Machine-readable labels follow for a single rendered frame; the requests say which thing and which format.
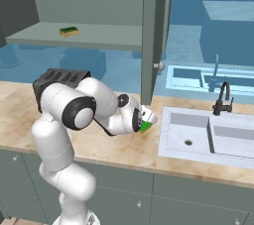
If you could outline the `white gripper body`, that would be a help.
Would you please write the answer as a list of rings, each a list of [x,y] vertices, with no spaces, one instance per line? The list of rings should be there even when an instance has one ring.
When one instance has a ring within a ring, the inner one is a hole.
[[[142,120],[144,122],[149,122],[151,124],[156,124],[158,122],[158,117],[152,111],[152,109],[146,105],[142,106]]]

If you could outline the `green and yellow sponge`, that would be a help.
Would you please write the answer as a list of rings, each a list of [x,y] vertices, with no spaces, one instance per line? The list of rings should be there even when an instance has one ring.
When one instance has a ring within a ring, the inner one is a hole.
[[[77,27],[66,27],[60,29],[60,35],[62,37],[75,36],[79,34],[79,30]]]
[[[153,124],[150,123],[150,122],[142,122],[139,132],[140,132],[141,134],[144,134],[144,133],[147,132],[152,126],[153,126]]]

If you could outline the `white double sink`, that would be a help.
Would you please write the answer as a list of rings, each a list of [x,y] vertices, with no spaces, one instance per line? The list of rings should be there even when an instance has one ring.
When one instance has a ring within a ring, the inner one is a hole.
[[[254,169],[254,116],[165,106],[158,155]]]

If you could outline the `grey-green base cabinet panel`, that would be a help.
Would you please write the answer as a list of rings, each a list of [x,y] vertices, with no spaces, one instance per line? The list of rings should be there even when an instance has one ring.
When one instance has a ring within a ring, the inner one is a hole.
[[[154,194],[187,201],[254,213],[254,189],[155,174]]]
[[[149,172],[78,162],[97,179],[97,185],[135,193],[152,194],[153,175]]]

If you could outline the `grey-green base cabinet door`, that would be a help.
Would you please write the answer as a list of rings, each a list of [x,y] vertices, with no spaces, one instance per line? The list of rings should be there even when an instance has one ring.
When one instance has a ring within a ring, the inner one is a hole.
[[[0,201],[11,217],[47,222],[20,153],[0,150]]]
[[[97,187],[87,206],[101,225],[149,225],[151,196],[126,190]]]
[[[154,196],[151,225],[243,225],[247,212]]]

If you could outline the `dark grey-green cabinet door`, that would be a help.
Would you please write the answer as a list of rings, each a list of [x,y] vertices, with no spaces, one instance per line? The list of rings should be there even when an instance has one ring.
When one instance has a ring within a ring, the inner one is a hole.
[[[0,48],[6,39],[39,22],[35,0],[0,0]]]

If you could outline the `black tap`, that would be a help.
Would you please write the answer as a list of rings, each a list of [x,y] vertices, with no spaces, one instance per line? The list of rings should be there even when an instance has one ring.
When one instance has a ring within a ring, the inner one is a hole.
[[[230,96],[230,85],[227,81],[224,81],[221,85],[220,88],[220,93],[219,97],[216,100],[215,104],[212,106],[213,109],[213,115],[214,116],[219,116],[221,111],[225,112],[232,112],[232,104],[233,104],[233,99],[230,100],[229,104],[224,104],[222,96],[225,96],[225,100],[229,101],[229,96]]]

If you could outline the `black toaster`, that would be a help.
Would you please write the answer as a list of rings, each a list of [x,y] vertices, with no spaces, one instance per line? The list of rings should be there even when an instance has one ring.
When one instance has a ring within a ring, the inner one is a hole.
[[[38,110],[42,111],[41,98],[44,90],[53,83],[62,83],[71,88],[76,88],[85,78],[90,77],[87,70],[49,68],[33,82],[33,89],[38,104]]]

